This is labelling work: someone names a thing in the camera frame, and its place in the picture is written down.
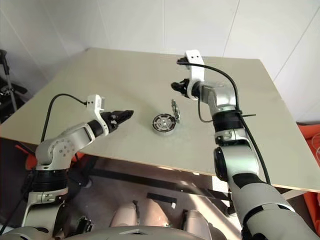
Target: white wall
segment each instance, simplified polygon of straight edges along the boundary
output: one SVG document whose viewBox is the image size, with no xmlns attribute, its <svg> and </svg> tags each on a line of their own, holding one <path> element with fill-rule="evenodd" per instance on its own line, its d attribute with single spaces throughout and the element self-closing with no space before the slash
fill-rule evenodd
<svg viewBox="0 0 320 240">
<path fill-rule="evenodd" d="M 261 59 L 297 121 L 320 121 L 320 0 L 0 0 L 0 48 L 30 96 L 89 47 Z"/>
</svg>

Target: beige tabletop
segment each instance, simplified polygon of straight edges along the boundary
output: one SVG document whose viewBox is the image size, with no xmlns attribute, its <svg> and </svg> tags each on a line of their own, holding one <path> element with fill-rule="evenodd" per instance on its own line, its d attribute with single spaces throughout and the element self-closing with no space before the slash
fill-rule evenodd
<svg viewBox="0 0 320 240">
<path fill-rule="evenodd" d="M 212 123 L 199 121 L 197 103 L 174 92 L 170 84 L 189 71 L 176 64 L 177 55 L 91 48 L 65 66 L 56 77 L 0 126 L 0 136 L 39 144 L 48 105 L 53 96 L 69 93 L 82 100 L 105 97 L 105 110 L 134 110 L 117 131 L 84 148 L 83 153 L 142 164 L 215 175 Z M 235 80 L 245 120 L 264 157 L 271 183 L 302 191 L 320 192 L 320 170 L 298 127 L 260 60 L 205 57 Z M 224 81 L 206 71 L 207 81 Z M 170 136 L 152 131 L 160 113 L 172 114 L 171 99 L 181 112 L 181 123 Z M 209 109 L 201 106 L 203 118 Z M 60 97 L 51 112 L 46 138 L 90 121 L 83 105 Z"/>
</svg>

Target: floor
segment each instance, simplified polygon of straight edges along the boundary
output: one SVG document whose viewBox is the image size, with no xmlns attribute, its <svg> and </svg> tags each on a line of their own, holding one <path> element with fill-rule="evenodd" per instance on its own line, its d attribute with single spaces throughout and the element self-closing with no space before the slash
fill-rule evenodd
<svg viewBox="0 0 320 240">
<path fill-rule="evenodd" d="M 16 202 L 13 200 L 19 199 L 20 188 L 26 175 L 26 156 L 20 150 L 17 150 L 14 145 L 14 142 L 10 140 L 1 139 L 0 141 L 1 223 L 4 222 L 5 216 L 8 216 L 11 209 L 13 209 Z M 200 188 L 212 189 L 214 185 L 215 190 L 217 188 L 224 190 L 226 187 L 217 178 L 212 180 L 210 176 L 194 175 L 193 173 L 120 160 L 100 158 L 96 163 L 96 168 Z M 95 230 L 107 228 L 119 206 L 137 201 L 141 225 L 179 228 L 183 211 L 196 209 L 210 223 L 214 240 L 241 239 L 241 228 L 237 217 L 225 217 L 206 197 L 96 176 L 93 176 L 91 180 L 92 186 L 82 188 L 76 198 L 72 200 L 71 205 L 75 216 L 86 215 L 92 219 Z M 172 208 L 172 205 L 167 202 L 148 199 L 147 193 L 177 198 L 176 207 Z M 307 224 L 313 228 L 303 197 L 299 196 L 291 199 L 290 204 Z M 11 226 L 17 227 L 21 224 L 25 207 L 25 203 L 20 205 L 12 218 Z"/>
</svg>

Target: table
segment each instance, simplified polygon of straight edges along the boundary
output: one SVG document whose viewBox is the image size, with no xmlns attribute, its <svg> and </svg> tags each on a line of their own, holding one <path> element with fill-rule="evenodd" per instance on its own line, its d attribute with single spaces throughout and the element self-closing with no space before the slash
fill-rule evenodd
<svg viewBox="0 0 320 240">
<path fill-rule="evenodd" d="M 172 82 L 189 76 L 185 67 L 176 64 L 180 57 L 90 48 L 4 122 L 0 136 L 39 144 L 53 96 L 69 93 L 86 100 L 88 95 L 99 94 L 105 97 L 106 111 L 134 110 L 134 115 L 117 131 L 84 148 L 83 153 L 214 176 L 213 125 L 200 122 L 197 103 L 170 87 Z M 319 167 L 261 61 L 204 57 L 204 62 L 231 75 L 238 86 L 243 113 L 256 114 L 245 120 L 264 157 L 272 185 L 298 190 L 294 195 L 320 192 Z M 225 81 L 208 70 L 205 79 Z M 172 114 L 171 99 L 178 104 L 181 123 L 173 135 L 158 136 L 151 122 L 160 113 Z M 208 106 L 202 105 L 201 111 L 203 118 L 210 119 Z M 90 120 L 83 105 L 60 97 L 52 109 L 46 137 L 53 138 L 68 127 Z"/>
</svg>

